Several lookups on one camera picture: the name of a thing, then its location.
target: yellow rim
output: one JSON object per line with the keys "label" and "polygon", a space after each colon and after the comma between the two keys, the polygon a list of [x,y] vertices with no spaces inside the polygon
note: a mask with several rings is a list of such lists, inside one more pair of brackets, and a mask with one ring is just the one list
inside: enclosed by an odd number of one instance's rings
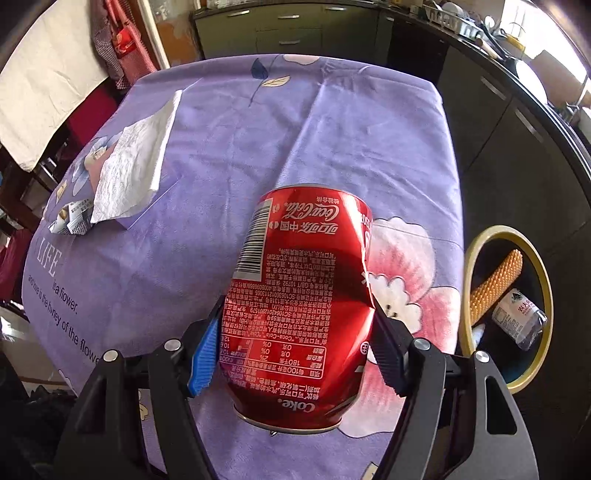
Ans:
{"label": "yellow rim", "polygon": [[478,235],[466,251],[459,340],[462,354],[469,356],[474,353],[476,348],[474,346],[474,341],[472,340],[472,327],[470,322],[470,291],[472,290],[471,283],[472,275],[474,273],[474,265],[476,264],[476,259],[484,244],[499,238],[513,242],[530,259],[540,280],[542,295],[544,297],[544,313],[548,317],[548,326],[544,329],[542,342],[535,355],[534,361],[519,378],[507,384],[509,391],[512,394],[516,394],[520,390],[523,390],[533,380],[544,362],[546,353],[548,353],[550,339],[552,338],[552,328],[554,326],[554,302],[552,300],[552,289],[550,288],[548,273],[546,272],[546,268],[540,255],[531,242],[514,228],[504,225],[491,226]]}

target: table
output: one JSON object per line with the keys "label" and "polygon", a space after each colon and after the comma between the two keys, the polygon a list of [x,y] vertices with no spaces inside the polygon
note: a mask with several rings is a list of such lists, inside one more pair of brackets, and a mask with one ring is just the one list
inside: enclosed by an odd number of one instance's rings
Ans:
{"label": "table", "polygon": [[[179,181],[129,230],[49,233],[67,202],[50,198],[35,233],[23,301],[40,341],[76,391],[107,349],[152,351],[203,318],[229,285],[260,195],[323,183],[370,206],[368,270],[385,311],[452,352],[459,322],[463,245],[452,143],[432,84],[385,68],[300,55],[215,59],[141,79],[98,136],[160,109],[184,89],[164,169]],[[239,420],[216,375],[191,408],[220,478],[359,479],[379,463],[400,414],[369,355],[361,395],[339,429],[271,437]],[[140,391],[153,464],[164,468]]]}

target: crumpled paper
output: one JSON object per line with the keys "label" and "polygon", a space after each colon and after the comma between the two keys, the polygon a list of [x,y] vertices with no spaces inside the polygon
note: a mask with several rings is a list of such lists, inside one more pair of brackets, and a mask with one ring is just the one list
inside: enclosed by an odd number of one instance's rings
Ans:
{"label": "crumpled paper", "polygon": [[49,226],[51,233],[58,235],[84,235],[91,229],[90,218],[94,204],[92,199],[67,203]]}

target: coca-cola can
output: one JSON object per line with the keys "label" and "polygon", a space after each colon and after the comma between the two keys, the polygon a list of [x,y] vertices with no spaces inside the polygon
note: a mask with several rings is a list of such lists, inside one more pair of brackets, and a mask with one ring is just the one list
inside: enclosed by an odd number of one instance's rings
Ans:
{"label": "coca-cola can", "polygon": [[247,422],[339,425],[359,395],[374,304],[372,215],[354,195],[293,185],[261,197],[226,296],[219,362]]}

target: napkin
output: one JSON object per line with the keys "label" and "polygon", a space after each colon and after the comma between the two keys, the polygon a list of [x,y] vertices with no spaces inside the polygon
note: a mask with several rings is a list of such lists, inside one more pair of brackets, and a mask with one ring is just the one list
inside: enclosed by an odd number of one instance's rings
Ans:
{"label": "napkin", "polygon": [[121,132],[100,170],[91,223],[136,215],[150,205],[182,93],[174,92],[158,112]]}

